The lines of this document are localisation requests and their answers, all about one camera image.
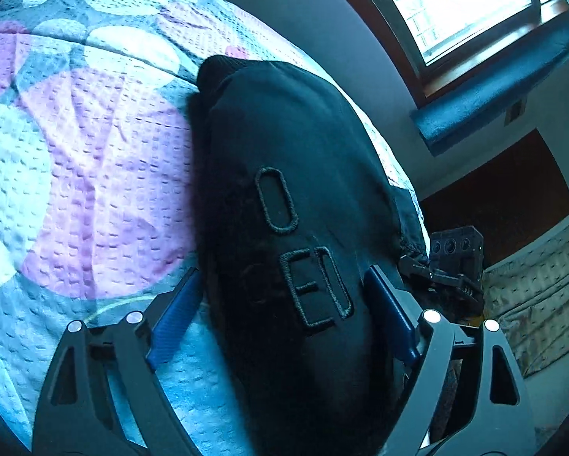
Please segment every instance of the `quilted mattress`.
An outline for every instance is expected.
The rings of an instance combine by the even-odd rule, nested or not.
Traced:
[[[194,265],[185,106],[212,54],[283,60],[334,83],[224,0],[0,3],[0,414],[28,447],[67,323],[145,309]],[[350,103],[422,220],[387,143]],[[206,303],[157,374],[203,454],[253,454]],[[142,444],[110,382],[127,436]]]

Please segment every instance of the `silver screw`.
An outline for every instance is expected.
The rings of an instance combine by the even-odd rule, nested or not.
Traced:
[[[82,323],[78,320],[74,320],[73,322],[70,322],[69,325],[67,326],[67,330],[70,333],[77,333],[79,331],[82,330]]]
[[[131,312],[126,316],[126,322],[128,324],[138,324],[143,320],[143,314],[140,312]]]
[[[488,318],[485,321],[485,327],[493,333],[496,333],[499,330],[499,324],[492,318]]]
[[[437,322],[441,321],[441,315],[436,310],[432,309],[424,310],[423,318],[425,318],[426,321],[431,322],[432,324],[436,324]]]

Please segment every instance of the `gray wall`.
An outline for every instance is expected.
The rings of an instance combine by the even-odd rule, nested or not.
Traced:
[[[409,119],[414,104],[401,77],[345,0],[229,1],[302,48],[340,84],[389,142],[420,198],[482,165],[534,128],[569,186],[569,61],[530,94],[519,120],[504,127],[502,116],[433,158]],[[569,354],[530,377],[527,386],[539,426],[558,426],[569,411]]]

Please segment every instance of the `window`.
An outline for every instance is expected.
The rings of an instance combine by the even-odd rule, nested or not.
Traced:
[[[443,94],[502,49],[569,10],[563,0],[367,0],[378,10],[376,13],[371,12],[367,2],[355,1],[358,13],[382,44],[388,40],[388,33],[393,35],[396,43],[388,44],[390,48],[384,46],[407,85],[415,81],[410,91],[418,106]],[[384,27],[381,29],[377,29],[378,14]]]

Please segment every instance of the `blue fabric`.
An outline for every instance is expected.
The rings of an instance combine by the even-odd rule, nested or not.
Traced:
[[[411,113],[437,156],[495,120],[569,57],[569,12],[459,88]]]

